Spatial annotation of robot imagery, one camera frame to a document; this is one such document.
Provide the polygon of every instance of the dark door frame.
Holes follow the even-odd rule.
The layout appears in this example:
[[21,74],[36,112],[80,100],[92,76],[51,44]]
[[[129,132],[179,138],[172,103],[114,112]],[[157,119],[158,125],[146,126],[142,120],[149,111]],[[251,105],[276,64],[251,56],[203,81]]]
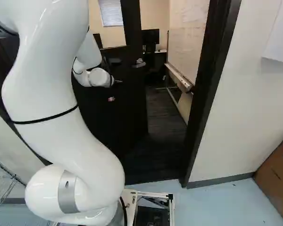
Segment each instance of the dark door frame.
[[241,0],[211,0],[202,44],[197,79],[193,90],[190,120],[184,141],[186,172],[180,178],[186,187],[214,101],[235,29]]

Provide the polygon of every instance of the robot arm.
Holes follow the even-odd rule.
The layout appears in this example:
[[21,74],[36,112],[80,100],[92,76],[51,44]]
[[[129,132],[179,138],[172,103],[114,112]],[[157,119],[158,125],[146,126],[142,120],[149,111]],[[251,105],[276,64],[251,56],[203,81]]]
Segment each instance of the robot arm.
[[92,32],[88,31],[73,64],[72,72],[76,80],[85,87],[111,87],[114,83],[114,78],[105,70],[97,67],[101,61],[102,56],[98,45]]
[[105,226],[125,177],[117,157],[86,127],[72,89],[72,66],[81,84],[107,84],[98,69],[85,71],[101,61],[86,35],[88,20],[87,0],[0,0],[0,38],[20,37],[1,92],[22,138],[53,163],[27,184],[28,208],[55,222]]

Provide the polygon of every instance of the silver band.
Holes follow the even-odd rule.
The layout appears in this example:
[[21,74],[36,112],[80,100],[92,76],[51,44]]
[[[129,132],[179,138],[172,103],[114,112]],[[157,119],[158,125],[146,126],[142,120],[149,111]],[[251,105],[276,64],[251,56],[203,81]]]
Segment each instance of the silver band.
[[65,170],[58,185],[58,205],[65,214],[79,212],[75,204],[75,182],[76,176]]

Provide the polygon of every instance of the window blinds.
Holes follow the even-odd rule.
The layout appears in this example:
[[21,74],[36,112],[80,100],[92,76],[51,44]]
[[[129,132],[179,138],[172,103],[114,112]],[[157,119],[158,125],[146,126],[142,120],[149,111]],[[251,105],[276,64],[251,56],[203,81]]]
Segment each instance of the window blinds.
[[120,0],[99,0],[103,26],[123,26]]

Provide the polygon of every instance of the paper on wall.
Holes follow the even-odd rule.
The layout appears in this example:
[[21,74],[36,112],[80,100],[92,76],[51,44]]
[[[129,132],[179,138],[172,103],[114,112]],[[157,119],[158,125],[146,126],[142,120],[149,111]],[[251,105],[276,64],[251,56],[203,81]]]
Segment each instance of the paper on wall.
[[283,62],[283,0],[262,57]]

